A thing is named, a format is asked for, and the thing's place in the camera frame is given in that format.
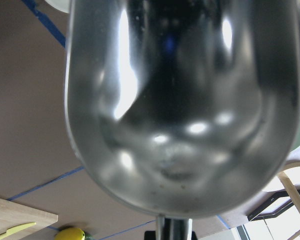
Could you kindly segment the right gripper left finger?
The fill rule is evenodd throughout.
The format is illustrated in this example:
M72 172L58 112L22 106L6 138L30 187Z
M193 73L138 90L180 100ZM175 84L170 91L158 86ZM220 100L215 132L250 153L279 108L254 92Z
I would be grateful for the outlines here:
M147 230L144 232L143 236L144 240L156 240L156 231L155 230Z

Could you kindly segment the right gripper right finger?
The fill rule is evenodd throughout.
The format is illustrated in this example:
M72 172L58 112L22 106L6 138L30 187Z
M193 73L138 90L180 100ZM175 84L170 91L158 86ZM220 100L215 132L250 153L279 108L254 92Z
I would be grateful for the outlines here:
M198 240L198 237L194 231L191 232L191 240Z

